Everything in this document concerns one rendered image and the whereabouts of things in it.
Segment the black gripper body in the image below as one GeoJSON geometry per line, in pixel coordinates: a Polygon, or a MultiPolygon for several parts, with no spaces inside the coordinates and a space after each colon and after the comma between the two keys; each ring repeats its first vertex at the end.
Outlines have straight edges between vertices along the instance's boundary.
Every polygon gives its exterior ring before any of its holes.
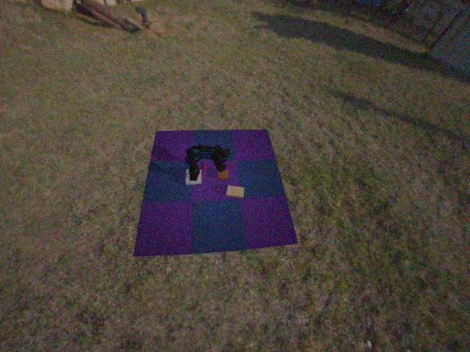
{"type": "MultiPolygon", "coordinates": [[[[211,157],[212,159],[215,158],[215,156],[214,156],[213,154],[212,154],[210,157],[211,157]]],[[[222,163],[222,159],[223,159],[223,158],[221,158],[220,160],[217,160],[217,159],[215,158],[215,163],[218,164],[220,171],[226,169],[225,164],[222,163]],[[223,165],[222,165],[222,164],[223,164],[223,165]]]]}

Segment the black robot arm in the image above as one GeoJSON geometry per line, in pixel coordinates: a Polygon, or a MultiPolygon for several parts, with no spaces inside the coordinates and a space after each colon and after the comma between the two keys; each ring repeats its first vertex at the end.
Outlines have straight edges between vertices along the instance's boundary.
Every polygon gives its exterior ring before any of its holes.
{"type": "Polygon", "coordinates": [[[191,181],[196,181],[197,180],[197,176],[198,176],[200,170],[199,170],[198,166],[196,165],[195,159],[202,152],[212,152],[217,160],[220,160],[221,158],[223,158],[222,162],[224,162],[224,160],[227,160],[228,159],[227,155],[230,154],[229,148],[226,148],[226,149],[223,150],[221,146],[209,147],[209,146],[202,146],[202,145],[192,146],[192,147],[188,148],[186,150],[186,152],[188,154],[190,164],[191,164],[191,168],[189,170],[190,180],[191,181]],[[197,152],[197,154],[194,153],[193,149],[198,149],[199,150],[197,152]]]}

